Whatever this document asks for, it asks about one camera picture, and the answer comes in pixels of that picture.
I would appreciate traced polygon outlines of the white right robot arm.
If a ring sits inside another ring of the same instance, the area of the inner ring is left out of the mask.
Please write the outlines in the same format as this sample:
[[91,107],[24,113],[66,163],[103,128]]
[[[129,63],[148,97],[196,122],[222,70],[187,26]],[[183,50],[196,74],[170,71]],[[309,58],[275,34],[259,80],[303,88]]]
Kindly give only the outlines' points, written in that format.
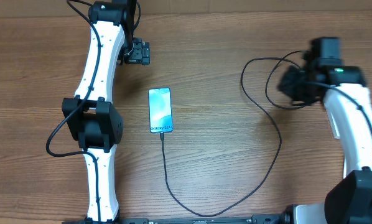
[[359,67],[346,66],[337,37],[311,41],[302,68],[290,67],[277,88],[295,106],[321,102],[343,148],[343,179],[321,203],[293,205],[286,223],[372,223],[372,105]]

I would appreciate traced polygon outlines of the blue Galaxy smartphone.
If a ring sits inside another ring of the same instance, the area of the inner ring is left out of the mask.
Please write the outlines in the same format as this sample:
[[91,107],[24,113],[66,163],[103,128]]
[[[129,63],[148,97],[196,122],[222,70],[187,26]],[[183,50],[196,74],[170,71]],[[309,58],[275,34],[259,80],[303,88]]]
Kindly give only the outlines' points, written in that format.
[[148,97],[150,132],[172,132],[173,119],[170,88],[150,89]]

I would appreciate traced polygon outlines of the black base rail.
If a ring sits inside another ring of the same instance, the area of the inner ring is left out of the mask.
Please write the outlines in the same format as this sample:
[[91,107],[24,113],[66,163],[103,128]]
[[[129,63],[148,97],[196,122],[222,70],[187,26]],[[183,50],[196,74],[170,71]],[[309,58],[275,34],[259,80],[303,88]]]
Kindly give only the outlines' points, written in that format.
[[251,217],[222,217],[222,218],[172,218],[153,219],[126,218],[107,221],[114,224],[292,224],[293,218],[289,213],[252,215]]

